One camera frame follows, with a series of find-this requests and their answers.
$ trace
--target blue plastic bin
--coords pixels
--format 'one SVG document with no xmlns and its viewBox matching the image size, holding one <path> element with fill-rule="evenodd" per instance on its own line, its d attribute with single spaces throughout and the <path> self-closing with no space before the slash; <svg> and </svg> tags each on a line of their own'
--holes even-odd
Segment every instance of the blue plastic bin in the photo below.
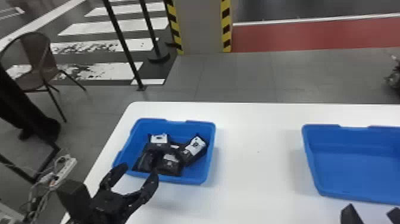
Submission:
<svg viewBox="0 0 400 224">
<path fill-rule="evenodd" d="M 132 171 L 136 160 L 141 155 L 145 144 L 148 142 L 148 134 L 157 135 L 167 133 L 174 142 L 187 143 L 195 135 L 199 135 L 208 144 L 207 153 L 188 167 L 184 167 L 180 177 L 159 175 L 160 181 L 200 185 L 207 179 L 213 156 L 215 124 L 210 122 L 172 122 L 165 119 L 139 119 L 132 130 L 124 148 L 118 153 L 112 166 L 127 163 L 132 176 L 147 178 L 148 173 Z"/>
<path fill-rule="evenodd" d="M 321 195 L 400 204 L 400 128 L 304 125 L 302 134 Z"/>
</svg>

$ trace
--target chair leg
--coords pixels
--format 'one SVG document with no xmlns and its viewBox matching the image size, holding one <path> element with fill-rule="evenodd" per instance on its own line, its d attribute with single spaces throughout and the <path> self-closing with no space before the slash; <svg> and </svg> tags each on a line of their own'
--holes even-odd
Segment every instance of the chair leg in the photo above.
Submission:
<svg viewBox="0 0 400 224">
<path fill-rule="evenodd" d="M 60 70 L 60 72 L 62 73 L 62 74 L 64 74 L 65 76 L 67 76 L 69 79 L 71 79 L 72 80 L 72 82 L 74 82 L 75 84 L 77 84 L 79 87 L 81 87 L 84 91 L 86 91 L 86 88 L 85 87 L 83 87 L 78 81 L 76 81 L 74 78 L 72 78 L 68 73 L 66 73 L 65 71 L 63 71 L 63 70 Z"/>
<path fill-rule="evenodd" d="M 67 119 L 65 118 L 65 115 L 64 115 L 63 111 L 61 110 L 61 107 L 58 105 L 57 100 L 55 100 L 53 93 L 49 89 L 48 84 L 46 83 L 45 86 L 46 86 L 47 92 L 49 92 L 49 95 L 50 95 L 51 99 L 53 100 L 53 102 L 55 104 L 55 107 L 57 108 L 58 112 L 60 113 L 64 123 L 66 123 Z"/>
<path fill-rule="evenodd" d="M 54 89 L 55 91 L 60 92 L 56 87 L 50 85 L 49 83 L 47 83 L 47 85 L 49 85 L 49 87 L 52 88 L 52 89 Z"/>
</svg>

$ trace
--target gray floor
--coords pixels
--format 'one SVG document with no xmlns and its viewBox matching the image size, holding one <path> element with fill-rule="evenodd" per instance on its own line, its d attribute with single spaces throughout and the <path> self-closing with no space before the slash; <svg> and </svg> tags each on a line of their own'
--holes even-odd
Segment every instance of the gray floor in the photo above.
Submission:
<svg viewBox="0 0 400 224">
<path fill-rule="evenodd" d="M 164 86 L 137 92 L 133 86 L 58 86 L 68 118 L 57 144 L 78 159 L 70 177 L 82 181 L 124 109 L 133 101 L 335 102 L 397 104 L 400 97 L 383 77 L 400 48 L 263 52 L 178 57 Z M 48 116 L 61 120 L 47 94 L 30 98 Z M 19 166 L 36 169 L 50 148 L 38 139 L 22 143 L 18 130 L 0 121 L 0 152 Z M 0 169 L 0 198 L 18 209 L 30 185 Z M 64 209 L 53 195 L 41 223 L 58 223 Z"/>
</svg>

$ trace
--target chair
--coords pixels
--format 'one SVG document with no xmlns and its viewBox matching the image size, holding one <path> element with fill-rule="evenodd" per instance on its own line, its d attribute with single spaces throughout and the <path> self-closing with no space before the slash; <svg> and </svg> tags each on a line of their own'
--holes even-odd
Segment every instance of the chair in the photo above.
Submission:
<svg viewBox="0 0 400 224">
<path fill-rule="evenodd" d="M 64 113 L 61 111 L 60 106 L 54 98 L 51 89 L 60 92 L 56 87 L 52 86 L 49 82 L 58 74 L 62 73 L 71 79 L 75 84 L 83 87 L 79 82 L 72 78 L 65 71 L 57 68 L 55 58 L 50 50 L 50 39 L 42 33 L 30 32 L 25 33 L 14 40 L 12 40 L 1 52 L 0 61 L 3 63 L 4 55 L 6 52 L 11 51 L 12 46 L 20 44 L 20 48 L 26 56 L 27 62 L 30 64 L 30 71 L 22 74 L 15 79 L 15 82 L 20 86 L 24 92 L 48 92 L 53 100 L 58 112 L 60 113 L 64 122 L 67 122 Z M 21 60 L 22 55 L 18 51 L 12 51 L 13 58 Z"/>
</svg>

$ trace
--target yellow and black striped post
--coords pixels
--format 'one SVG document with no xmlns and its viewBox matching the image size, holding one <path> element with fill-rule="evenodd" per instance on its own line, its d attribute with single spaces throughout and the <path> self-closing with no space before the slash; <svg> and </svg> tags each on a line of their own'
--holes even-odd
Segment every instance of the yellow and black striped post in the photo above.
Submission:
<svg viewBox="0 0 400 224">
<path fill-rule="evenodd" d="M 230 16 L 230 0 L 221 0 L 221 26 L 223 52 L 230 52 L 232 45 L 232 18 Z"/>
<path fill-rule="evenodd" d="M 176 43 L 176 50 L 177 50 L 178 54 L 182 55 L 182 54 L 184 54 L 183 47 L 182 47 L 182 38 L 181 38 L 181 33 L 180 33 L 180 29 L 179 29 L 179 24 L 178 24 L 178 16 L 176 13 L 176 8 L 174 6 L 174 1 L 173 0 L 165 0 L 165 4 L 167 5 L 168 19 L 170 21 L 172 35 L 173 35 L 174 41 Z"/>
</svg>

